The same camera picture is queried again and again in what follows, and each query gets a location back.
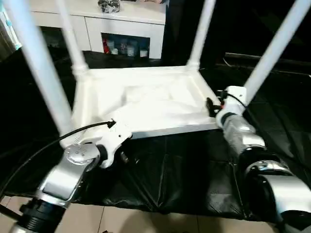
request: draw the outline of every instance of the silver object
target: silver object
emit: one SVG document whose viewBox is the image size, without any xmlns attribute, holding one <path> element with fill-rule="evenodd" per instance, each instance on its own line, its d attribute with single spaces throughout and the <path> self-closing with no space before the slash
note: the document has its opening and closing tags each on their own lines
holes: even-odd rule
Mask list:
<svg viewBox="0 0 311 233">
<path fill-rule="evenodd" d="M 269 183 L 276 202 L 276 214 L 282 221 L 281 214 L 288 210 L 311 213 L 311 190 L 296 176 L 260 175 Z"/>
<path fill-rule="evenodd" d="M 258 171 L 282 171 L 285 174 L 293 175 L 288 167 L 274 160 L 261 160 L 252 163 L 245 170 L 245 176 L 247 176 L 248 173 L 253 169 L 257 169 Z"/>
<path fill-rule="evenodd" d="M 34 232 L 28 229 L 25 229 L 15 223 L 13 227 L 10 229 L 9 233 L 34 233 Z"/>
<path fill-rule="evenodd" d="M 120 11 L 120 0 L 98 0 L 97 4 L 104 13 L 115 13 Z"/>
<path fill-rule="evenodd" d="M 36 197 L 51 204 L 68 207 L 85 172 L 97 165 L 100 152 L 95 144 L 66 147 L 63 158 L 46 176 Z"/>
<path fill-rule="evenodd" d="M 255 128 L 240 115 L 229 116 L 223 129 L 225 139 L 238 155 L 250 147 L 265 148 L 265 143 L 256 135 Z"/>
</svg>

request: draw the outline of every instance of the tile floor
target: tile floor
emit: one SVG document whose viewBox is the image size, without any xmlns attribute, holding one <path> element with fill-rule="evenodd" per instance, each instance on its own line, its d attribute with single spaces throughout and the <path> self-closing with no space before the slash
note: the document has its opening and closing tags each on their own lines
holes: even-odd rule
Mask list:
<svg viewBox="0 0 311 233">
<path fill-rule="evenodd" d="M 28 198 L 5 197 L 1 204 L 19 212 Z M 10 218 L 0 214 L 0 233 L 8 233 Z M 276 233 L 265 222 L 193 216 L 161 215 L 139 210 L 95 205 L 72 204 L 66 211 L 57 233 Z"/>
</svg>

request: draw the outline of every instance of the black cable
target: black cable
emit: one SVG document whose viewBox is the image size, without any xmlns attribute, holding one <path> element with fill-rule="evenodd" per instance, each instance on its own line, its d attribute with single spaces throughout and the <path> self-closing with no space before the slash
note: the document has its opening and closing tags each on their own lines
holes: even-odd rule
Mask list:
<svg viewBox="0 0 311 233">
<path fill-rule="evenodd" d="M 254 123 L 257 125 L 258 131 L 263 135 L 263 130 L 259 127 L 258 121 L 254 117 L 252 112 L 249 110 L 249 108 L 241 100 L 239 100 L 239 98 L 235 97 L 234 95 L 231 95 L 230 93 L 226 93 L 226 95 L 234 98 L 236 101 L 238 101 L 245 108 L 245 110 L 247 111 L 249 116 L 252 118 L 252 121 L 254 121 Z M 292 158 L 286 154 L 280 154 L 280 156 L 283 156 L 284 158 L 291 160 L 294 164 L 297 164 L 297 165 L 303 167 L 304 169 L 306 169 L 308 172 L 311 173 L 311 169 L 309 167 L 307 167 L 306 165 L 304 165 L 302 162 L 297 161 L 294 158 Z"/>
<path fill-rule="evenodd" d="M 36 153 L 34 153 L 32 156 L 30 156 L 24 163 L 22 163 L 20 166 L 18 166 L 17 169 L 15 169 L 15 171 L 13 172 L 13 174 L 11 176 L 9 176 L 9 178 L 7 179 L 7 181 L 4 183 L 4 185 L 2 186 L 1 190 L 0 190 L 0 198 L 2 198 L 3 194 L 4 194 L 4 191 L 5 189 L 7 188 L 7 186 L 9 185 L 9 183 L 12 181 L 12 179 L 19 173 L 19 171 L 25 167 L 31 160 L 33 160 L 33 158 L 35 158 L 38 154 L 40 154 L 42 151 L 44 151 L 46 148 L 54 145 L 55 143 L 63 140 L 64 138 L 66 137 L 69 137 L 75 133 L 78 133 L 80 131 L 83 131 L 83 130 L 86 130 L 86 129 L 89 129 L 89 128 L 93 128 L 93 127 L 96 127 L 96 126 L 100 126 L 100 125 L 109 125 L 109 126 L 112 126 L 115 122 L 114 121 L 106 121 L 106 122 L 99 122 L 99 123 L 95 123 L 95 124 L 91 124 L 91 125 L 87 125 L 87 126 L 84 126 L 84 127 L 81 127 L 79 129 L 76 129 L 70 133 L 67 133 L 61 137 L 59 137 L 58 139 L 50 142 L 49 144 L 47 144 L 46 146 L 44 146 L 43 148 L 41 148 L 40 150 L 38 150 Z"/>
</svg>

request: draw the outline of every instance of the black cloth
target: black cloth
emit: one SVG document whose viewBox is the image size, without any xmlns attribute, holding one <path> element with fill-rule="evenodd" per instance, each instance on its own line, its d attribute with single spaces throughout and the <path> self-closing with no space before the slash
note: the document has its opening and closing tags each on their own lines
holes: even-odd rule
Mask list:
<svg viewBox="0 0 311 233">
<path fill-rule="evenodd" d="M 75 80 L 68 55 L 57 49 L 51 53 L 72 104 Z M 91 68 L 161 65 L 159 61 L 115 59 L 89 51 L 84 55 Z M 3 184 L 17 165 L 56 138 L 57 130 L 20 50 L 0 64 L 0 71 Z M 202 69 L 201 73 L 214 91 L 243 85 L 249 75 L 247 70 L 231 67 Z M 271 74 L 249 106 L 269 148 L 307 165 L 311 161 L 310 121 L 304 109 L 310 106 L 310 86 L 308 76 Z M 109 169 L 91 172 L 77 202 L 261 220 L 252 215 L 241 198 L 244 190 L 236 179 L 237 157 L 220 130 L 129 140 L 121 149 L 129 162 L 126 164 L 117 156 Z M 46 150 L 19 173 L 6 194 L 33 196 L 61 156 L 59 145 Z M 288 162 L 297 176 L 311 184 L 306 170 Z"/>
</svg>

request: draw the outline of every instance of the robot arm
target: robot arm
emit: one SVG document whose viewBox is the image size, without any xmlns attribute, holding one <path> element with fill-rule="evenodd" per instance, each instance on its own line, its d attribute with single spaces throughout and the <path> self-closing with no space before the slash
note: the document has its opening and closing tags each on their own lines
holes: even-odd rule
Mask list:
<svg viewBox="0 0 311 233">
<path fill-rule="evenodd" d="M 246 94 L 244 87 L 231 86 L 227 92 L 241 99 Z M 238 170 L 252 212 L 281 223 L 284 232 L 311 232 L 311 190 L 269 152 L 255 128 L 242 117 L 242 108 L 228 96 L 216 119 L 238 155 Z"/>
<path fill-rule="evenodd" d="M 111 166 L 116 150 L 132 134 L 124 125 L 115 123 L 101 130 L 102 137 L 89 139 L 65 148 L 63 157 L 43 180 L 35 198 L 21 207 L 23 215 L 11 233 L 53 233 L 63 214 L 75 200 L 87 173 L 96 166 Z"/>
</svg>

